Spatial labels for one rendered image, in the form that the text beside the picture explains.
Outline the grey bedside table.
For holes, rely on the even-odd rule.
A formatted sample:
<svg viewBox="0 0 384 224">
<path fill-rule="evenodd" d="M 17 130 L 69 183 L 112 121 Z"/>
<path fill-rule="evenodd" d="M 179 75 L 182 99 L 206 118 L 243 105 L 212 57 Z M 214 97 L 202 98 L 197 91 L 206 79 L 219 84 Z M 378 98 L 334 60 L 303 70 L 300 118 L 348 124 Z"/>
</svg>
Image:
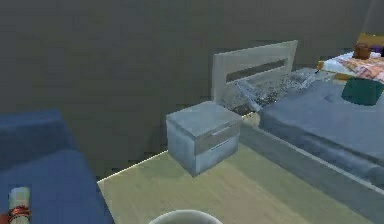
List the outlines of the grey bedside table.
<svg viewBox="0 0 384 224">
<path fill-rule="evenodd" d="M 195 177 L 233 155 L 242 117 L 212 101 L 166 116 L 167 149 Z"/>
</svg>

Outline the speckled grey pillow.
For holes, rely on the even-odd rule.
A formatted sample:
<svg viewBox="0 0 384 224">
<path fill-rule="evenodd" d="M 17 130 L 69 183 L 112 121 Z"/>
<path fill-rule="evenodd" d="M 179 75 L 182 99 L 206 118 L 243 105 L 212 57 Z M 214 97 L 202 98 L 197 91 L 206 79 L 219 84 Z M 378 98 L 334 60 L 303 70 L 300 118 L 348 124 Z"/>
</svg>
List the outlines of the speckled grey pillow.
<svg viewBox="0 0 384 224">
<path fill-rule="evenodd" d="M 220 104 L 241 115 L 259 111 L 288 93 L 308 88 L 315 75 L 314 69 L 303 68 L 275 78 L 235 81 L 225 88 Z"/>
</svg>

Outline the grey bed with blue blanket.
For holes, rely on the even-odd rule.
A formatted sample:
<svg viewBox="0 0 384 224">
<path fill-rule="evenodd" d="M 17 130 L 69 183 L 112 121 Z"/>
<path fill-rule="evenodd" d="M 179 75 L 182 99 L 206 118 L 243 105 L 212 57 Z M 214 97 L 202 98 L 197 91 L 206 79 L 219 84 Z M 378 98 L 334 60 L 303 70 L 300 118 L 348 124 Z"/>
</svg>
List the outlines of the grey bed with blue blanket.
<svg viewBox="0 0 384 224">
<path fill-rule="evenodd" d="M 217 53 L 212 99 L 235 81 L 294 72 L 297 41 Z M 308 87 L 255 111 L 244 139 L 256 152 L 373 222 L 384 224 L 384 92 L 374 106 L 345 101 L 346 82 L 316 72 Z"/>
</svg>

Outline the bed with patterned quilt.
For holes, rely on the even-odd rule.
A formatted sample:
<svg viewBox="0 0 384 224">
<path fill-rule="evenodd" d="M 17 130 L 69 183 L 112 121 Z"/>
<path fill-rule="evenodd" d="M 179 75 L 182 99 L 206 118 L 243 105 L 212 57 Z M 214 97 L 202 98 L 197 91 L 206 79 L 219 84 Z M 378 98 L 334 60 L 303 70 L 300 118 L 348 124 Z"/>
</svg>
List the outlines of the bed with patterned quilt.
<svg viewBox="0 0 384 224">
<path fill-rule="evenodd" d="M 317 69 L 334 73 L 335 78 L 347 80 L 351 77 L 365 78 L 384 84 L 384 35 L 360 33 L 357 45 L 367 46 L 368 59 L 354 58 L 355 50 L 331 59 L 319 61 Z"/>
</svg>

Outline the brown teddy bear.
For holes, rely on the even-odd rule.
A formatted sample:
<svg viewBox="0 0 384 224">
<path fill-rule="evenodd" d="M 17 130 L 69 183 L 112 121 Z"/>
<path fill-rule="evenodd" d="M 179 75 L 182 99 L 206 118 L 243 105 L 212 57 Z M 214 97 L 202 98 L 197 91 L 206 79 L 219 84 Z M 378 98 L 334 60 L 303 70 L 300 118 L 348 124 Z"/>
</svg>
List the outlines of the brown teddy bear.
<svg viewBox="0 0 384 224">
<path fill-rule="evenodd" d="M 367 60 L 370 58 L 371 49 L 366 43 L 357 43 L 354 46 L 353 58 Z"/>
</svg>

